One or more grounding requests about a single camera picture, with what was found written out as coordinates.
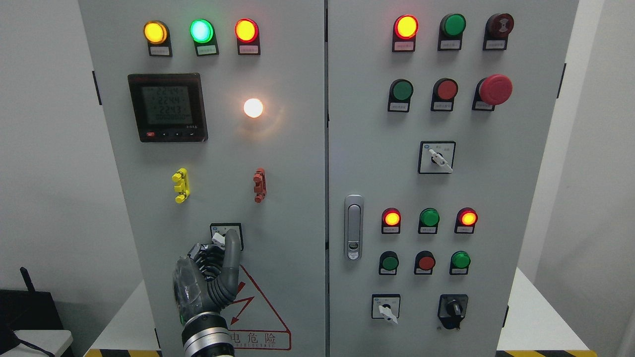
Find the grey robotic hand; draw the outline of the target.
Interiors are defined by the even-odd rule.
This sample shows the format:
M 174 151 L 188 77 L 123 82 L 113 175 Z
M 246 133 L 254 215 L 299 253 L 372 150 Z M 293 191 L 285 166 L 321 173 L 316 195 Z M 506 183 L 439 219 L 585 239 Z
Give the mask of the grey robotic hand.
M 195 244 L 177 260 L 173 291 L 181 324 L 202 313 L 220 313 L 235 301 L 240 282 L 241 238 L 235 229 Z

